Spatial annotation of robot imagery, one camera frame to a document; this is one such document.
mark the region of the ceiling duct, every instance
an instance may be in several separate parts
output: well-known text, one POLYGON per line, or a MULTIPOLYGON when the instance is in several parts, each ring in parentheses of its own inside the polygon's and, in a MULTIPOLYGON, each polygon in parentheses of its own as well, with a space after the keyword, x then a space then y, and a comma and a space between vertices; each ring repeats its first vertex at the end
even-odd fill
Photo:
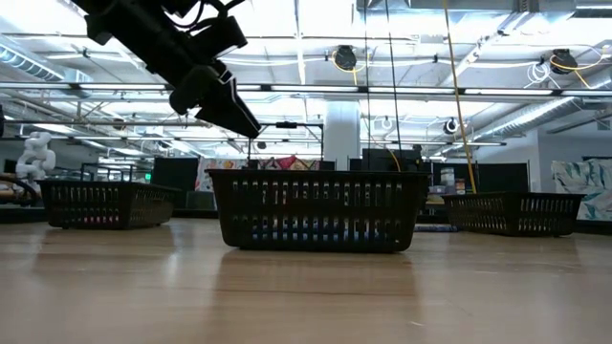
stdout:
MULTIPOLYGON (((443 0, 356 0, 356 10, 361 20, 365 14, 365 4, 368 4, 367 15, 371 17, 386 17, 387 4, 391 17, 401 16, 416 18, 418 16, 444 16, 443 0)), ((482 21, 483 16, 491 19, 499 15, 525 13, 516 22, 514 29, 526 22, 538 18, 538 25, 554 24, 569 18, 577 10, 575 0, 453 0, 448 1, 449 21, 451 25, 471 20, 482 21)))
MULTIPOLYGON (((592 89, 609 89, 612 86, 612 69, 605 69, 595 75, 586 78, 592 89)), ((580 88, 581 83, 573 84, 569 89, 580 88)), ((515 134, 525 133, 550 121, 572 115, 584 107, 580 97, 563 97, 542 104, 534 104, 523 107, 501 120, 495 121, 473 134, 472 140, 490 140, 507 138, 515 134)), ((447 148, 441 153, 457 149, 447 148)))
MULTIPOLYGON (((43 81, 74 83, 93 81, 82 71, 55 65, 37 54, 26 51, 2 34, 0 34, 0 62, 43 81)), ((80 90, 64 91, 64 93, 78 97, 90 95, 80 90)))

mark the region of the metal beam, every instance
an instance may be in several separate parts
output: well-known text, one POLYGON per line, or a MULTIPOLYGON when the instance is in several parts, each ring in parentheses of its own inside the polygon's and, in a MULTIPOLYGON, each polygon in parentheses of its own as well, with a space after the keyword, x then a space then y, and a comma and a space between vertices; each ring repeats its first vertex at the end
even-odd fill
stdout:
POLYGON ((561 126, 555 128, 555 129, 551 129, 551 130, 547 131, 546 133, 547 134, 559 134, 559 133, 566 132, 568 130, 580 128, 583 125, 586 125, 586 124, 589 124, 589 123, 593 123, 593 122, 596 122, 598 120, 602 120, 602 119, 606 119, 606 118, 611 118, 611 117, 612 117, 612 107, 608 107, 605 110, 597 111, 597 113, 593 117, 591 117, 591 118, 580 119, 580 120, 577 120, 577 121, 569 123, 569 124, 561 125, 561 126))
POLYGON ((299 0, 294 0, 295 5, 295 47, 297 52, 297 68, 299 82, 306 84, 306 64, 304 63, 304 48, 302 46, 302 29, 299 24, 299 0))
MULTIPOLYGON (((463 59, 455 67, 455 73, 457 74, 457 78, 459 78, 459 75, 461 75, 473 63, 475 63, 478 58, 480 58, 480 55, 482 54, 485 48, 496 42, 500 37, 501 35, 497 32, 492 35, 481 37, 476 43, 476 46, 466 56, 464 56, 463 59)), ((438 83, 438 86, 448 86, 452 83, 452 80, 453 74, 450 73, 447 75, 447 77, 444 78, 444 80, 438 83)))
MULTIPOLYGON (((5 120, 5 124, 57 124, 57 125, 112 125, 112 126, 171 126, 171 127, 209 127, 210 123, 207 122, 164 122, 164 121, 123 121, 123 122, 112 122, 112 121, 69 121, 69 120, 27 120, 27 119, 15 119, 5 120)), ((276 126, 276 123, 261 123, 261 125, 276 126)), ((295 123, 297 126, 302 127, 321 127, 323 124, 318 123, 295 123)))

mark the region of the hanging cable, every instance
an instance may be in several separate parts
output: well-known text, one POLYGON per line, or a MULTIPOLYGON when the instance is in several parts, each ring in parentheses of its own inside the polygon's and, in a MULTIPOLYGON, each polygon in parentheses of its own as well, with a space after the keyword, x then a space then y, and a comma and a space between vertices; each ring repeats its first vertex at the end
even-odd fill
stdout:
POLYGON ((586 88, 588 88, 589 90, 592 90, 593 88, 591 87, 591 85, 589 85, 588 82, 586 82, 586 80, 584 79, 584 77, 582 77, 582 75, 580 75, 580 73, 578 71, 574 71, 574 73, 576 73, 576 75, 578 76, 578 78, 580 79, 580 81, 582 81, 582 83, 584 84, 584 86, 586 86, 586 88))
POLYGON ((459 101, 459 86, 457 86, 457 72, 455 70, 455 55, 452 50, 452 38, 450 37, 450 21, 448 20, 448 0, 444 0, 444 15, 447 20, 448 30, 448 49, 450 50, 450 68, 452 69, 452 82, 455 88, 455 101, 457 102, 457 115, 459 117, 459 127, 461 128, 461 138, 463 139, 463 147, 468 158, 468 172, 470 173, 471 190, 476 192, 476 182, 474 172, 471 168, 470 148, 468 147, 468 139, 466 139, 466 128, 463 126, 463 117, 461 116, 461 102, 459 101))
POLYGON ((389 0, 384 0, 384 7, 386 9, 386 25, 389 31, 389 52, 391 53, 391 75, 393 76, 393 99, 395 104, 395 127, 398 132, 398 147, 400 149, 400 160, 404 161, 404 153, 402 153, 402 137, 400 135, 400 111, 398 109, 398 93, 396 89, 397 85, 395 83, 395 65, 393 63, 393 40, 391 39, 391 17, 389 15, 389 0))
POLYGON ((195 26, 196 24, 198 24, 198 22, 200 21, 200 19, 202 18, 202 14, 204 14, 204 5, 206 4, 206 1, 202 0, 200 1, 200 8, 198 9, 198 14, 195 16, 195 20, 191 23, 191 24, 179 24, 177 22, 175 22, 174 20, 170 19, 172 21, 172 23, 174 24, 175 27, 177 28, 181 28, 181 29, 189 29, 193 26, 195 26))
MULTIPOLYGON (((368 124, 368 123, 365 121, 365 118, 363 118, 363 124, 365 124, 365 127, 367 128, 367 132, 368 132, 368 135, 369 135, 369 133, 370 133, 370 125, 369 125, 369 124, 368 124)), ((382 148, 382 149, 386 149, 386 150, 389 152, 389 154, 391 155, 391 158, 393 158, 393 161, 395 162, 395 165, 398 167, 398 172, 402 172, 402 167, 400 166, 400 161, 398 161, 398 158, 395 156, 395 154, 393 153, 393 151, 392 151, 392 150, 390 150, 390 149, 389 149, 387 146, 385 146, 384 144, 380 144, 380 143, 378 143, 378 142, 376 141, 376 139, 374 139, 374 137, 372 137, 372 136, 370 136, 370 137, 368 138, 368 141, 369 141, 369 140, 372 140, 372 141, 374 142, 374 145, 378 145, 380 148, 382 148)))
MULTIPOLYGON (((369 3, 364 4, 365 6, 363 6, 363 27, 364 27, 364 40, 365 40, 365 51, 366 54, 368 52, 367 50, 367 8, 368 6, 370 6, 369 3)), ((370 119, 372 118, 372 112, 370 111, 370 69, 369 69, 369 65, 368 65, 368 61, 369 58, 365 59, 365 86, 367 87, 367 92, 366 92, 366 96, 367 96, 367 120, 368 123, 370 123, 370 119)), ((372 131, 370 129, 370 126, 367 125, 367 169, 368 171, 370 170, 370 162, 372 161, 371 159, 371 151, 372 151, 372 145, 371 145, 371 141, 372 141, 372 131)))

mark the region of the fluorescent light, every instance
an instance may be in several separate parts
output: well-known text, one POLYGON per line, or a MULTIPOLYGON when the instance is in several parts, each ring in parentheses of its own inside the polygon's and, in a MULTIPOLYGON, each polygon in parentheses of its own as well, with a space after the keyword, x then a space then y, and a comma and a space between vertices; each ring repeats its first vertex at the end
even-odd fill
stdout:
POLYGON ((272 86, 273 91, 284 92, 357 92, 353 86, 272 86))
POLYGON ((123 137, 123 140, 173 140, 173 138, 156 138, 156 137, 123 137))
POLYGON ((425 145, 447 145, 448 142, 442 141, 427 141, 427 140, 402 140, 405 144, 425 144, 425 145))
POLYGON ((183 153, 191 153, 192 149, 187 146, 184 142, 180 142, 180 141, 174 141, 172 142, 172 147, 174 149, 177 149, 183 153))
POLYGON ((577 10, 612 10, 612 5, 576 6, 577 10))
POLYGON ((75 140, 121 140, 118 137, 75 137, 75 140))
POLYGON ((261 86, 259 85, 238 85, 236 86, 236 90, 238 91, 261 91, 261 86))
POLYGON ((70 90, 70 85, 54 82, 0 82, 0 88, 12 90, 70 90))
POLYGON ((97 142, 93 142, 93 141, 89 141, 89 140, 83 140, 83 142, 89 144, 92 147, 96 147, 99 149, 106 149, 107 147, 105 145, 99 144, 97 142))
POLYGON ((445 157, 421 157, 423 160, 429 160, 429 161, 446 161, 447 158, 445 157))
POLYGON ((36 128, 41 128, 41 129, 53 131, 53 132, 60 133, 60 134, 71 134, 71 133, 74 132, 73 129, 71 129, 71 128, 65 126, 65 125, 58 125, 58 124, 35 124, 34 126, 36 128))
POLYGON ((147 155, 146 153, 143 153, 140 150, 131 149, 131 148, 113 148, 113 150, 120 152, 122 154, 125 154, 125 155, 131 155, 131 156, 147 155))
POLYGON ((563 91, 561 95, 573 97, 612 97, 612 91, 563 91))
POLYGON ((467 89, 466 95, 488 96, 548 96, 553 90, 521 90, 521 89, 467 89))
MULTIPOLYGON (((455 143, 456 146, 463 146, 463 143, 455 143)), ((503 142, 468 142, 468 146, 501 146, 503 142)))
POLYGON ((83 90, 165 90, 163 84, 79 84, 83 90))
POLYGON ((430 88, 430 87, 370 87, 368 90, 372 93, 389 93, 393 92, 401 94, 434 94, 434 95, 450 95, 454 93, 451 88, 430 88))

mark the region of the wooden floor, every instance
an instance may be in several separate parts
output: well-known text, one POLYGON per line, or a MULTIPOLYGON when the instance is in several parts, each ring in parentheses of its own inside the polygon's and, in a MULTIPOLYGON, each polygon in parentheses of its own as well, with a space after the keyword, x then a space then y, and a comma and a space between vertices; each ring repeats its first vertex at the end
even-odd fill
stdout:
POLYGON ((0 343, 611 343, 612 240, 417 233, 403 254, 226 247, 218 223, 0 226, 0 343))

